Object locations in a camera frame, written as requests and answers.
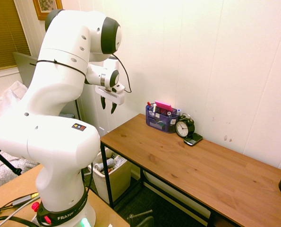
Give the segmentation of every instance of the desk surface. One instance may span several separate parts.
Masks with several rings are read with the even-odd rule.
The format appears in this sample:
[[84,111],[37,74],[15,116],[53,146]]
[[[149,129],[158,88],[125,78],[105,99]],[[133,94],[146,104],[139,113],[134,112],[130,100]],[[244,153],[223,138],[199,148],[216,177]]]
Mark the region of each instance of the desk surface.
[[190,147],[142,114],[101,141],[240,226],[281,227],[280,169],[207,140]]
[[[18,176],[12,181],[0,187],[0,207],[9,201],[20,196],[36,192],[35,179],[41,170],[39,165],[28,172]],[[105,202],[103,202],[91,190],[89,191],[88,201],[92,205],[96,213],[95,227],[108,227],[111,223],[113,227],[128,227],[129,224],[122,219],[114,210],[112,210]],[[14,209],[0,212],[0,216],[10,215]],[[31,209],[31,204],[20,210],[15,216],[31,220],[35,212]],[[22,227],[22,224],[8,221],[3,227]]]

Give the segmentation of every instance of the black label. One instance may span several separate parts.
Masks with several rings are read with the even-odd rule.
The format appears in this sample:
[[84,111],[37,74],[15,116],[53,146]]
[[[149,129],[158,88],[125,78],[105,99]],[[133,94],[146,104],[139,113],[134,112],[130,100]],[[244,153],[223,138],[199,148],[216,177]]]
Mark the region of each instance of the black label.
[[83,131],[83,130],[85,130],[86,127],[81,124],[75,123],[74,125],[72,125],[72,128]]

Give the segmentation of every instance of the green light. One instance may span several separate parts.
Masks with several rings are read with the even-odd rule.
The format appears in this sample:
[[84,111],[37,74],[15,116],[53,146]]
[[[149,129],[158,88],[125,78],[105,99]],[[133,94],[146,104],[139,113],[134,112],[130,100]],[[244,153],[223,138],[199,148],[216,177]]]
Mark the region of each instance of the green light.
[[91,225],[90,225],[90,223],[89,223],[87,218],[83,218],[81,220],[81,222],[82,222],[83,227],[91,227]]

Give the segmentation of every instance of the picture frame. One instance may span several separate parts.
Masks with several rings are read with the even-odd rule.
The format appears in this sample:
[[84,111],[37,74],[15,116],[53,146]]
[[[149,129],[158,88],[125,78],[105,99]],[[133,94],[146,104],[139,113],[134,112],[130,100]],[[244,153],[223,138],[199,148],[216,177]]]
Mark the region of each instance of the picture frame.
[[45,20],[53,9],[63,9],[61,0],[33,0],[38,20]]

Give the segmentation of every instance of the clock face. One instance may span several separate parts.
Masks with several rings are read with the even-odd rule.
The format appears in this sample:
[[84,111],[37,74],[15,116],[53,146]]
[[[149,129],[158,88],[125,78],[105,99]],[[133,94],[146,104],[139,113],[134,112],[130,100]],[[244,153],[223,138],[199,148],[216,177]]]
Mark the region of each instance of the clock face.
[[181,137],[186,137],[188,135],[188,127],[185,122],[177,122],[176,124],[176,132]]

